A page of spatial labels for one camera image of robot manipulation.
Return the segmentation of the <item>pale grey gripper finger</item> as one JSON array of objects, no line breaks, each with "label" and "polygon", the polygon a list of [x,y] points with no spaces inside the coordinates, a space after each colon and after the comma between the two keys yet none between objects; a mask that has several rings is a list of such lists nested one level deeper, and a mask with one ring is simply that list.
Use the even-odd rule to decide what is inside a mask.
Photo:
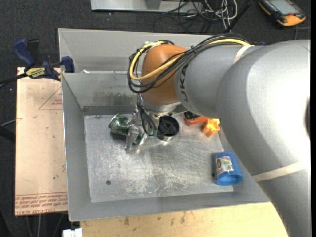
[{"label": "pale grey gripper finger", "polygon": [[148,138],[148,135],[146,134],[146,132],[144,131],[140,131],[138,136],[136,137],[134,144],[135,145],[142,145],[144,144],[144,142],[146,141],[146,139]]},{"label": "pale grey gripper finger", "polygon": [[128,150],[133,145],[139,135],[139,128],[132,125],[127,132],[125,149]]}]

